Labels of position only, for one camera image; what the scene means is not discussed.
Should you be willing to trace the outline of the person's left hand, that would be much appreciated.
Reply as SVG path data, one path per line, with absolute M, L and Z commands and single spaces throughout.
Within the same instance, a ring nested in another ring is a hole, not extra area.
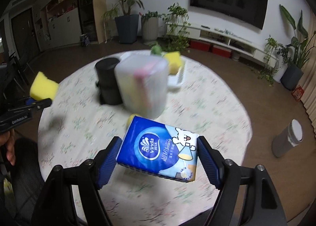
M 0 137 L 1 146 L 5 146 L 5 157 L 9 161 L 9 163 L 14 166 L 16 162 L 16 156 L 14 153 L 14 144 L 15 144 L 15 133 L 14 130 L 11 129 L 8 132 L 1 134 Z

